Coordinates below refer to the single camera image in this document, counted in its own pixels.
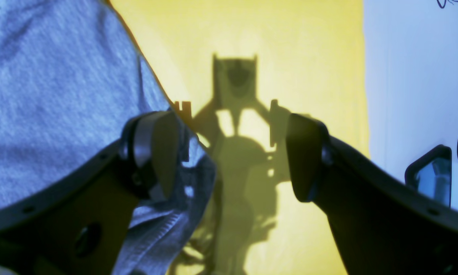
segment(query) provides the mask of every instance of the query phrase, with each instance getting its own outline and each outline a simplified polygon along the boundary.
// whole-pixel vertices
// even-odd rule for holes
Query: gray t-shirt
[[[0,209],[80,167],[129,118],[168,108],[100,0],[0,0]],[[189,143],[171,200],[135,210],[114,274],[163,275],[199,223],[215,165],[195,135]]]

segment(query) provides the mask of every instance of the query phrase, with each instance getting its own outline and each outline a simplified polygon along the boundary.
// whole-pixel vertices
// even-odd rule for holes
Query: mirror
[[[436,146],[407,167],[405,185],[445,206],[451,206],[451,148]]]

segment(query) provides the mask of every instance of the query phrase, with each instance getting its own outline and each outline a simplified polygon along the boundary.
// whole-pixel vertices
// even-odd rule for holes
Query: screw hole
[[[432,209],[432,208],[427,209],[427,212],[429,212],[429,214],[434,215],[434,216],[439,216],[440,214],[437,210]]]
[[[100,224],[93,223],[81,229],[75,242],[75,254],[78,258],[91,254],[98,246],[101,235]]]
[[[31,213],[31,212],[34,212],[34,210],[35,210],[35,207],[33,207],[33,206],[31,205],[31,206],[28,206],[28,207],[24,207],[24,208],[22,209],[22,212],[23,212],[24,214],[29,214],[29,213]]]

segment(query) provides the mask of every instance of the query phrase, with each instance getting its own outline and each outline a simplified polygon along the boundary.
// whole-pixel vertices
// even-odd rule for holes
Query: white wall
[[[372,160],[403,182],[411,162],[449,146],[458,210],[458,4],[364,0],[364,33]]]

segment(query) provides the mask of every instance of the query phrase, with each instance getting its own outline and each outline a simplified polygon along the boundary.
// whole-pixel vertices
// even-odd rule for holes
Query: cloth
[[[0,0],[0,209],[80,167],[129,118],[168,108],[105,3]],[[163,275],[199,223],[215,165],[189,133],[174,195],[134,211],[113,274]]]

